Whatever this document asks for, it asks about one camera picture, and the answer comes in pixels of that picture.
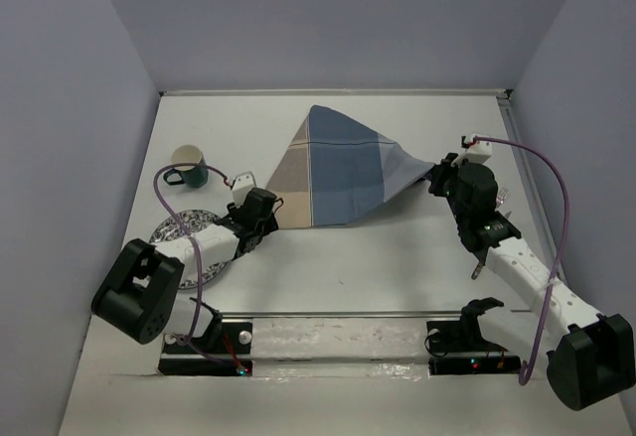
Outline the fork with dark handle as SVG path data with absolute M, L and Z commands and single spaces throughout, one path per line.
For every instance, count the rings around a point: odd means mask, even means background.
M 508 199 L 509 195 L 510 195 L 510 191 L 507 188 L 505 188 L 505 187 L 501 188 L 498 191 L 497 196 L 496 196 L 496 208 L 497 209 L 499 207 L 501 207 L 506 202 L 506 200 Z

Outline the knife with dark handle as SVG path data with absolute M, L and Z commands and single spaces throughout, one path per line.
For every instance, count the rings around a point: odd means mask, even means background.
M 512 214 L 512 212 L 511 212 L 511 211 L 508 211 L 508 212 L 506 212 L 506 213 L 504 214 L 504 217 L 505 217 L 506 219 L 509 219 L 509 218 L 510 218 L 510 216 L 511 216 L 511 214 Z M 476 267 L 475 267 L 475 269 L 473 270 L 473 272 L 472 272 L 472 274 L 471 274 L 471 279 L 472 279 L 472 280 L 476 280 L 476 279 L 479 277 L 479 275 L 480 275 L 480 273 L 481 273 L 481 271 L 482 271 L 483 267 L 484 267 L 484 264 L 483 264 L 481 261 L 478 261 L 478 262 L 477 262 L 477 265 L 476 265 Z

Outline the dark green mug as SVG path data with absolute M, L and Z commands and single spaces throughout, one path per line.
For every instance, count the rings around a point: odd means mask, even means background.
M 183 145 L 171 155 L 171 168 L 163 174 L 168 186 L 203 188 L 209 180 L 209 171 L 203 152 L 195 145 Z

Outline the blue floral ceramic plate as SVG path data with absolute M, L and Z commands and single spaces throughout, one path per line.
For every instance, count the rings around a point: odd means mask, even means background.
M 205 210 L 185 210 L 178 212 L 178 216 L 181 221 L 191 232 L 198 232 L 212 224 L 217 223 L 221 217 L 215 213 Z M 153 245 L 157 245 L 162 242 L 172 241 L 185 236 L 185 232 L 172 218 L 168 217 L 164 219 L 150 235 L 148 242 Z M 208 265 L 204 267 L 202 274 L 203 284 L 206 285 L 214 281 L 220 274 L 225 271 L 225 268 L 230 263 L 219 262 L 214 265 Z M 198 286 L 198 276 L 196 271 L 188 272 L 181 280 L 179 285 L 180 291 L 195 290 Z

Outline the blue beige checked placemat cloth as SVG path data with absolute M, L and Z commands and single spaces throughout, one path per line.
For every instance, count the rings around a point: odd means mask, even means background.
M 329 107 L 314 105 L 266 188 L 282 229 L 345 225 L 422 180 L 433 164 Z

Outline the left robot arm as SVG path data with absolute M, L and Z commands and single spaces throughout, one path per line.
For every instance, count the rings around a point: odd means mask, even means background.
M 153 245 L 128 241 L 91 301 L 91 311 L 135 342 L 145 345 L 165 332 L 179 285 L 186 276 L 237 260 L 278 230 L 274 193 L 251 188 L 241 204 L 201 231 Z

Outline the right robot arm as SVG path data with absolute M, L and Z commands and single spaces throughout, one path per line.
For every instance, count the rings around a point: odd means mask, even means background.
M 459 239 L 479 264 L 501 278 L 537 316 L 528 325 L 500 300 L 472 300 L 460 314 L 459 341 L 496 344 L 522 359 L 519 380 L 535 367 L 556 397 L 578 411 L 635 384 L 634 333 L 619 314 L 605 316 L 548 269 L 497 209 L 498 184 L 485 156 L 450 153 L 428 172 L 431 194 L 444 198 Z

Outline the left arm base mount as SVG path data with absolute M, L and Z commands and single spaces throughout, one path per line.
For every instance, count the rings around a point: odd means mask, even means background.
M 165 338 L 157 370 L 164 376 L 251 376 L 252 337 L 252 320 L 225 318 L 216 312 L 209 329 L 190 346 Z

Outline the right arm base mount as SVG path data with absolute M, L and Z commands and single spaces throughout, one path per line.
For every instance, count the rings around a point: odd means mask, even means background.
M 428 322 L 423 344 L 429 355 L 429 373 L 432 376 L 518 374 L 520 359 L 481 335 L 479 318 L 493 316 L 493 309 L 503 307 L 504 303 L 493 297 L 474 299 L 461 309 L 457 319 Z

